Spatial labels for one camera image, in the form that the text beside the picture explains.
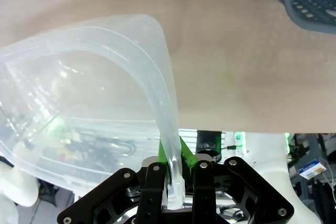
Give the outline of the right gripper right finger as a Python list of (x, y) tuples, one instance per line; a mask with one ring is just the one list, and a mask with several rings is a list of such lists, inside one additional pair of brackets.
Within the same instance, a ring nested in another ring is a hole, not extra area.
[(190, 170), (193, 223), (226, 223), (216, 212), (218, 191), (231, 197), (248, 223), (288, 223), (293, 217), (293, 205), (242, 158), (223, 164), (196, 158), (184, 141), (181, 156)]

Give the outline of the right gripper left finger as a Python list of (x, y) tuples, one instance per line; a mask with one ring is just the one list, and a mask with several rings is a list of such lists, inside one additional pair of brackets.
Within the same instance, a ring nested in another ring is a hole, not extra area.
[(58, 223), (159, 223), (167, 197), (163, 147), (138, 172), (122, 168), (57, 216)]

